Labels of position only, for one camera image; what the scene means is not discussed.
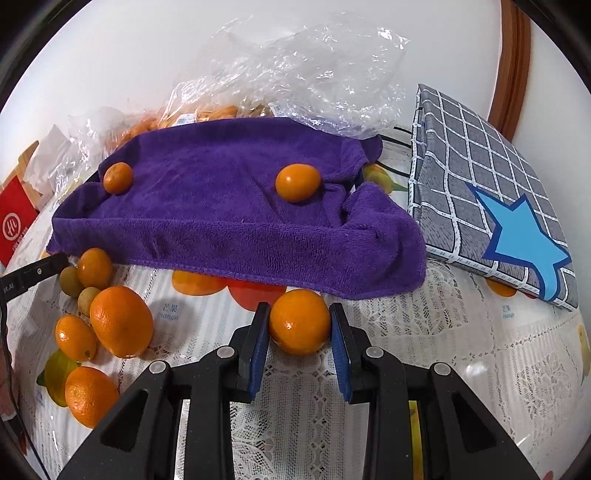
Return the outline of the red paper bag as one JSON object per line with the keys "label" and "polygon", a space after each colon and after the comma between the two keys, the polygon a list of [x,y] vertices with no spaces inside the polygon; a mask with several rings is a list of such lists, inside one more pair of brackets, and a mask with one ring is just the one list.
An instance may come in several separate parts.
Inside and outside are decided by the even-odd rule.
{"label": "red paper bag", "polygon": [[0,259],[7,267],[18,244],[38,215],[20,180],[13,177],[1,191]]}

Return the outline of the small kumquat orange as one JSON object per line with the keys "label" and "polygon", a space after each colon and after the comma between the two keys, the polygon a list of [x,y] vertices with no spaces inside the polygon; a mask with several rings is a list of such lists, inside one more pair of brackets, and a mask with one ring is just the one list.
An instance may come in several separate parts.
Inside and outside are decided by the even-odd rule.
{"label": "small kumquat orange", "polygon": [[107,288],[113,277],[113,263],[107,253],[100,248],[90,248],[79,258],[77,277],[85,287],[100,290]]}

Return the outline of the purple towel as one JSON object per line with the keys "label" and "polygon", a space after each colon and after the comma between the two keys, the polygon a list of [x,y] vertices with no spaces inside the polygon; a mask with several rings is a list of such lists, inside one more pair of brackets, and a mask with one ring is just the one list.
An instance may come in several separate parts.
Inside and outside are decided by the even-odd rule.
{"label": "purple towel", "polygon": [[[57,208],[47,249],[78,256],[92,247],[116,263],[184,270],[363,300],[425,281],[420,227],[360,173],[382,154],[379,137],[335,136],[287,118],[216,120],[141,134],[99,166],[133,171],[107,193],[100,177]],[[276,175],[314,166],[315,194],[290,203]]]}

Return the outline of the large orange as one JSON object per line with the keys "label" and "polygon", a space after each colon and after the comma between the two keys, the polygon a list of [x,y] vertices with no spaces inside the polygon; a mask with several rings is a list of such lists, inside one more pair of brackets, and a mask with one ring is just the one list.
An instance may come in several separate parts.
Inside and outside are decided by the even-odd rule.
{"label": "large orange", "polygon": [[125,286],[108,287],[97,294],[90,306],[90,323],[99,342],[118,358],[141,356],[154,333],[147,304]]}

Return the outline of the green yellow longan fruit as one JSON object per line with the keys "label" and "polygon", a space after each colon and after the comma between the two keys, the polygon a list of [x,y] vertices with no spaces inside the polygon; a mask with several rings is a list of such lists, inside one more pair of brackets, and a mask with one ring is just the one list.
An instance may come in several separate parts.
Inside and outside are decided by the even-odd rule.
{"label": "green yellow longan fruit", "polygon": [[84,286],[78,278],[77,268],[72,265],[67,266],[61,271],[59,285],[61,291],[71,298],[77,298],[84,290]]}

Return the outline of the clear plastic bag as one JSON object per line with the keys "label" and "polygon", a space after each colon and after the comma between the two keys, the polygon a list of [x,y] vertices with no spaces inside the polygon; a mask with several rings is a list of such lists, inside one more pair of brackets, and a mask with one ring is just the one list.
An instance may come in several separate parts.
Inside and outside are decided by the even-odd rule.
{"label": "clear plastic bag", "polygon": [[70,116],[66,145],[61,148],[57,166],[50,173],[56,196],[67,196],[88,180],[114,151],[135,136],[155,130],[159,119],[159,112],[126,114],[111,107]]}
{"label": "clear plastic bag", "polygon": [[238,117],[286,117],[359,140],[396,125],[406,97],[401,65],[410,41],[394,29],[339,12],[274,23],[255,16],[224,25],[197,50],[161,110],[171,126]]}

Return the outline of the left clear plastic bag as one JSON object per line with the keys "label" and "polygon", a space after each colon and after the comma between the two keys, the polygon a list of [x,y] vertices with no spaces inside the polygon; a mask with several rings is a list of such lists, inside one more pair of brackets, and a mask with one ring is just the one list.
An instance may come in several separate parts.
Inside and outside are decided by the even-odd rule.
{"label": "left clear plastic bag", "polygon": [[155,130],[159,119],[159,112],[126,114],[111,107],[70,116],[66,145],[61,148],[57,166],[50,173],[56,196],[67,196],[88,180],[114,151],[135,136]]}

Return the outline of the brown wooden door frame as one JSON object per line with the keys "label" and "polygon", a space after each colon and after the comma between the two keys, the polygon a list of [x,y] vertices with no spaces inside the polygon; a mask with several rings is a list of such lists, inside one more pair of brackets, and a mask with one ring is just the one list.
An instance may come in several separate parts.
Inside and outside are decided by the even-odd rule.
{"label": "brown wooden door frame", "polygon": [[525,100],[531,58],[531,21],[513,1],[501,1],[501,53],[488,115],[507,140],[515,135]]}

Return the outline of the pale longan fruit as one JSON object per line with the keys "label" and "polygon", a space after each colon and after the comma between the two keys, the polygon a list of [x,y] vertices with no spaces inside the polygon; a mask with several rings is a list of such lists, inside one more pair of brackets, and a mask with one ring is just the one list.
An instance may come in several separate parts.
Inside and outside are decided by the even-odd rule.
{"label": "pale longan fruit", "polygon": [[92,286],[86,287],[80,292],[80,294],[77,298],[77,306],[78,306],[79,312],[82,315],[84,315],[86,317],[90,316],[91,304],[100,292],[101,292],[100,289],[98,289],[96,287],[92,287]]}

